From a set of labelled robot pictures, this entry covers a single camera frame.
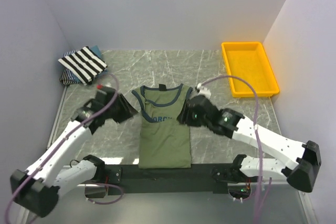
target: neckline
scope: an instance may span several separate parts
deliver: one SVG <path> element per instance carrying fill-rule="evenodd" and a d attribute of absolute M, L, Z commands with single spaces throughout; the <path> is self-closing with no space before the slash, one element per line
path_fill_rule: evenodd
<path fill-rule="evenodd" d="M 147 90 L 159 90 L 159 88 L 150 88 L 150 87 L 147 87 L 147 86 L 144 85 L 144 86 L 141 86 L 140 92 L 141 92 L 141 95 L 145 98 L 146 102 L 149 102 L 156 107 L 166 107 L 166 106 L 170 106 L 170 105 L 174 104 L 177 101 L 177 99 L 179 98 L 179 96 L 181 94 L 182 86 L 183 86 L 183 84 L 181 83 L 179 86 L 177 86 L 175 88 L 167 89 L 167 91 L 178 89 L 178 92 L 177 92 L 175 98 L 172 101 L 170 101 L 168 103 L 165 103 L 165 104 L 156 103 L 152 100 L 146 99 L 146 97 L 145 97 L 145 89 L 147 89 Z"/>

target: black wire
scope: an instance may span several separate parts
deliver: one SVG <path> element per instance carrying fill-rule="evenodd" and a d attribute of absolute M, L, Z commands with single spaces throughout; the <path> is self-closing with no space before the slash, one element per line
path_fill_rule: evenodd
<path fill-rule="evenodd" d="M 71 161 L 70 161 L 70 163 L 69 163 L 69 165 L 70 165 L 70 167 L 72 168 L 72 165 L 71 165 L 71 162 L 72 161 L 76 161 L 77 163 L 79 163 L 79 161 L 77 160 L 77 159 L 72 159 Z"/>

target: marble surface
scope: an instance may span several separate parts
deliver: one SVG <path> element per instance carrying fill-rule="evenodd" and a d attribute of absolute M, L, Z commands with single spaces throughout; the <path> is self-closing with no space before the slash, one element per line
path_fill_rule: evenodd
<path fill-rule="evenodd" d="M 220 50 L 108 50 L 103 59 L 109 71 L 115 73 L 120 82 L 120 91 L 138 111 L 140 106 L 131 94 L 141 85 L 168 88 L 184 83 L 194 87 L 197 83 L 225 74 Z M 58 118 L 54 140 L 64 130 L 75 110 L 88 99 L 93 98 L 96 84 L 115 87 L 110 76 L 103 76 L 91 86 L 71 85 L 67 88 L 62 110 Z M 255 100 L 235 99 L 230 92 L 228 80 L 222 79 L 208 85 L 212 92 L 211 101 L 220 108 L 229 107 L 253 118 Z M 258 124 L 280 133 L 274 110 L 269 98 L 259 98 Z M 110 164 L 136 164 L 140 139 L 141 118 L 134 118 L 116 124 L 106 121 L 93 138 L 86 141 L 74 156 L 81 159 L 88 154 L 95 155 Z M 192 163 L 230 163 L 237 154 L 257 157 L 257 149 L 247 144 L 213 134 L 206 128 L 191 128 Z"/>

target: clothing tag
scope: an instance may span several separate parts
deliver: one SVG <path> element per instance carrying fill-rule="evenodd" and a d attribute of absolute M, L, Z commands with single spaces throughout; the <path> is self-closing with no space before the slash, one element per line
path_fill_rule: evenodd
<path fill-rule="evenodd" d="M 159 90 L 160 91 L 167 91 L 167 87 L 165 84 L 159 84 Z"/>

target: folded garment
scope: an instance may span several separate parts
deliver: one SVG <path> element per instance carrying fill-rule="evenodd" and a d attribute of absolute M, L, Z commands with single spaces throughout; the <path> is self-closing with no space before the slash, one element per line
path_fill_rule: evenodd
<path fill-rule="evenodd" d="M 95 77 L 107 71 L 107 64 L 101 60 L 98 46 L 67 52 L 58 61 L 66 67 L 60 78 L 60 82 L 64 85 L 90 84 Z"/>

